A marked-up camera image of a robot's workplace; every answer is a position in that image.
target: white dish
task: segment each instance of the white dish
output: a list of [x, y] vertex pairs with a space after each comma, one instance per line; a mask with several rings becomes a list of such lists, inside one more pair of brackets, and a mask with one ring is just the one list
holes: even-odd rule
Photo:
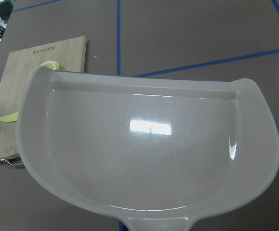
[[188, 231], [259, 196], [279, 137], [249, 79], [202, 82], [98, 76], [39, 67], [16, 127], [44, 188], [134, 230]]

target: metal handle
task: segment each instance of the metal handle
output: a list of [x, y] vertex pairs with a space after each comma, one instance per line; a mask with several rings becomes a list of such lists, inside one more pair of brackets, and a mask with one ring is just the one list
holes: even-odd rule
[[11, 166], [14, 166], [14, 167], [25, 167], [25, 165], [23, 163], [19, 163], [19, 164], [12, 164], [8, 159], [1, 159], [0, 161], [8, 164], [8, 165], [11, 165]]

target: wooden cutting board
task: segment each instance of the wooden cutting board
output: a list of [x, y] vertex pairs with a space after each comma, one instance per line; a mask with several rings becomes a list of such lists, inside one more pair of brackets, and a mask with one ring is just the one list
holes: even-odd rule
[[[62, 71], [83, 72], [86, 44], [85, 37], [78, 37], [11, 52], [0, 82], [0, 117], [18, 112], [26, 83], [41, 63], [55, 60]], [[0, 160], [19, 156], [15, 126], [0, 122]]]

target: gray surface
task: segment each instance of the gray surface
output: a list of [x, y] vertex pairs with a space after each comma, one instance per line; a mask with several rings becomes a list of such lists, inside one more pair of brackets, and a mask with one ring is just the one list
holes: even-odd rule
[[[15, 9], [45, 1], [17, 0]], [[86, 72], [116, 74], [116, 1], [58, 1], [14, 12], [0, 45], [8, 53], [86, 36]], [[121, 74], [138, 75], [279, 49], [279, 15], [269, 0], [121, 1]], [[279, 131], [279, 54], [153, 76], [194, 80], [250, 78]], [[40, 187], [25, 169], [0, 165], [0, 230], [118, 230], [115, 219], [73, 207]], [[268, 190], [193, 231], [279, 231], [279, 172]]]

